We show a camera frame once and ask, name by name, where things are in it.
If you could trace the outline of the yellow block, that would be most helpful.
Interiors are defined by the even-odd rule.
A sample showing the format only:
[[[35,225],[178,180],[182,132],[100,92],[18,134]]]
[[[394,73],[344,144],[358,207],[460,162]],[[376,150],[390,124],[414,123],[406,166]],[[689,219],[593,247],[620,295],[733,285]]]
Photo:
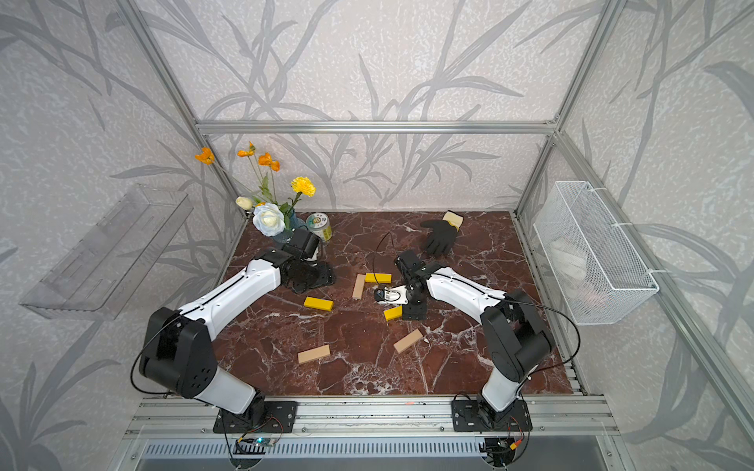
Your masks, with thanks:
[[[329,299],[311,298],[310,296],[308,296],[304,301],[304,307],[330,312],[334,307],[334,302]]]
[[[401,319],[403,317],[404,306],[397,305],[384,311],[384,318],[387,322]]]
[[[388,284],[392,283],[392,275],[386,273],[367,273],[365,282],[369,284]]]

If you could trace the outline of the natural wooden block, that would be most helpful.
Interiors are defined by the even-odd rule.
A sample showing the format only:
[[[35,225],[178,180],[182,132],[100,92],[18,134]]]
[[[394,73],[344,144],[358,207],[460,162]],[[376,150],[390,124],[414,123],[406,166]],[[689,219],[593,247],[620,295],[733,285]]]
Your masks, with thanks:
[[[316,361],[331,354],[330,345],[322,345],[322,347],[316,347],[315,349],[309,349],[308,351],[302,351],[298,354],[298,363],[306,364],[311,361]]]
[[[364,286],[366,284],[365,274],[358,274],[355,279],[355,285],[353,286],[353,299],[361,300],[363,297]]]
[[[415,329],[394,343],[394,349],[396,349],[396,353],[403,353],[419,341],[422,341],[423,338],[424,335],[420,332],[420,329]]]

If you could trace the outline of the natural wooden block front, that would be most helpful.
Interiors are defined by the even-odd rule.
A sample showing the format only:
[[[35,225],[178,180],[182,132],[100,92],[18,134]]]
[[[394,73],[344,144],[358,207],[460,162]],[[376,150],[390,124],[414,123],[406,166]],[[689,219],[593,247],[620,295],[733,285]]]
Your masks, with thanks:
[[[322,345],[322,347],[316,347],[315,349],[309,349],[308,351],[302,351],[298,354],[298,363],[306,364],[311,361],[316,361],[331,354],[330,345]]]

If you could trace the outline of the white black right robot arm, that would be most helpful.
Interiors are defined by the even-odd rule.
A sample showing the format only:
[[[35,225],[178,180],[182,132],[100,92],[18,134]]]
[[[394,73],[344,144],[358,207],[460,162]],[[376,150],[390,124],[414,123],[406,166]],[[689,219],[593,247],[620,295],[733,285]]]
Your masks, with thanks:
[[[504,412],[520,398],[527,378],[555,347],[538,306],[522,290],[507,294],[461,276],[438,262],[421,261],[411,250],[396,258],[408,306],[429,298],[445,302],[482,326],[494,369],[481,392],[488,410]]]

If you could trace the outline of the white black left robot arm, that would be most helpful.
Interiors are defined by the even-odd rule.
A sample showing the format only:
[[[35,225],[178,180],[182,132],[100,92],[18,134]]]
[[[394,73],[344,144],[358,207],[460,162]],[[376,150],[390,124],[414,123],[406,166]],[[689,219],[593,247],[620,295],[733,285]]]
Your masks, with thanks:
[[[307,292],[334,283],[327,262],[267,250],[212,292],[178,309],[155,311],[135,368],[169,393],[251,416],[263,408],[264,394],[219,367],[213,342],[251,304],[280,286]]]

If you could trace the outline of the black glove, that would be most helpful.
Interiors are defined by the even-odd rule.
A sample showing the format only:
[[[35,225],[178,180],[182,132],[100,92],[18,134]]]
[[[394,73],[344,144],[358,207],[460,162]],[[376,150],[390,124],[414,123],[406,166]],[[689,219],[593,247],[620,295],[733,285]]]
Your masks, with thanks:
[[[456,243],[459,229],[446,220],[431,220],[420,224],[422,228],[430,229],[422,250],[430,256],[448,255]]]

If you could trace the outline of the blue glass vase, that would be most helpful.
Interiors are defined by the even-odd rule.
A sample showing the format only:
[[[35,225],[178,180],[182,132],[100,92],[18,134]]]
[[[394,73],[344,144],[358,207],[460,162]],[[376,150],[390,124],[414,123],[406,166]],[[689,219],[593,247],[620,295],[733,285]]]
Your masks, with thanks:
[[[279,243],[279,245],[284,245],[285,243],[288,243],[290,239],[292,239],[294,232],[298,228],[305,228],[306,222],[303,219],[300,219],[300,217],[292,214],[287,217],[286,219],[286,226],[284,227],[284,230],[281,233],[278,233],[278,235],[273,235],[272,239],[275,241],[275,243]]]

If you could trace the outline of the small printed tin can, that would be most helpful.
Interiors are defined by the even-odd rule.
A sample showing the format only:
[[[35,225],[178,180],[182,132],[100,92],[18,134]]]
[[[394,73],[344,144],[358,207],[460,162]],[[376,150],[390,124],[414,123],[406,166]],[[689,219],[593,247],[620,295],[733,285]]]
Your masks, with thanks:
[[[312,213],[306,219],[306,227],[320,237],[322,241],[330,241],[333,237],[330,218],[322,212]]]

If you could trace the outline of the artificial flower bouquet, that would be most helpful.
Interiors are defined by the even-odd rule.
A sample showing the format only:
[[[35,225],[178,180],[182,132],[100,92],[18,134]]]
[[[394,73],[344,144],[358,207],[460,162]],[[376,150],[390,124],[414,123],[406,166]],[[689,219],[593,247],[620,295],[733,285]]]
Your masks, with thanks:
[[[272,239],[284,230],[287,217],[296,215],[296,206],[302,197],[314,197],[317,188],[310,178],[296,177],[291,182],[293,194],[287,198],[278,198],[275,175],[281,171],[281,162],[268,152],[259,154],[252,142],[239,150],[237,155],[251,164],[256,186],[251,188],[223,170],[226,177],[245,191],[236,198],[236,205],[251,216],[251,223],[259,233]]]

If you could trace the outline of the white cloth in basket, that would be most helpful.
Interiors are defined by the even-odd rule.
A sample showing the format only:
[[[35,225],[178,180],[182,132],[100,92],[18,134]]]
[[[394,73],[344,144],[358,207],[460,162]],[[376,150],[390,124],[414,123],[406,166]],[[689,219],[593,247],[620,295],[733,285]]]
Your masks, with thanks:
[[[555,269],[577,283],[586,279],[587,254],[581,248],[562,237],[552,241],[549,247]]]

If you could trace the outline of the left circuit board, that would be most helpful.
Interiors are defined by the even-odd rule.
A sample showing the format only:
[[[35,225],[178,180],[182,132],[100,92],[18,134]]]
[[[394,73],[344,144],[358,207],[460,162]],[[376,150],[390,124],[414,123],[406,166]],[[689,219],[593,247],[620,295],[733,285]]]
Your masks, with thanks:
[[[245,437],[239,438],[237,440],[237,445],[239,447],[257,447],[258,449],[261,449],[262,447],[275,447],[280,439],[280,437]]]

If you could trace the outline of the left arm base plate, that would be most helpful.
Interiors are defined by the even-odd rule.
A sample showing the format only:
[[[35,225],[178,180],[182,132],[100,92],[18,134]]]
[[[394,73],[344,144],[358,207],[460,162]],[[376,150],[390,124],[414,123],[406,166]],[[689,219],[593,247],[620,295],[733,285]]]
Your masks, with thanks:
[[[215,434],[241,434],[245,432],[290,434],[294,428],[297,411],[298,403],[288,402],[288,400],[254,402],[246,412],[241,414],[221,409],[212,431]]]

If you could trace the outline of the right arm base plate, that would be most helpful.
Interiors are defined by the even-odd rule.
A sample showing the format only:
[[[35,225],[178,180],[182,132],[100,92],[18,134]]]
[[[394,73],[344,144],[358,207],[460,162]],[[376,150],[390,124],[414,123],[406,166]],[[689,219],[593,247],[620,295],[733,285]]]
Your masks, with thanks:
[[[516,398],[505,410],[496,411],[481,396],[455,398],[451,401],[451,416],[456,432],[512,432],[528,433],[533,429],[528,406]]]

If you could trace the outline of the aluminium front rail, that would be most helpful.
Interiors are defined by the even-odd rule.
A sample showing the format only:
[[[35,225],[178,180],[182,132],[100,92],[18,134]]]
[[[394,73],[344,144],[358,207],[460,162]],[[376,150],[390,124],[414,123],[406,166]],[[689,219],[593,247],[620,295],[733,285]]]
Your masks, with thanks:
[[[480,426],[467,406],[456,412],[451,396],[295,396],[290,438],[451,437],[455,427]],[[602,396],[526,398],[536,436],[618,435],[619,426]],[[219,410],[193,400],[143,400],[124,438],[213,438]]]

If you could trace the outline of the clear plastic wall shelf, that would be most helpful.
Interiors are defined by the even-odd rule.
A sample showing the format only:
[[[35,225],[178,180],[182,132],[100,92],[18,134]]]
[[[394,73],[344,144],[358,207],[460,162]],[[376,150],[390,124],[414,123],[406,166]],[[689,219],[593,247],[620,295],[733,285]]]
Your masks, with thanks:
[[[135,184],[20,305],[50,320],[116,319],[192,210],[186,192]]]

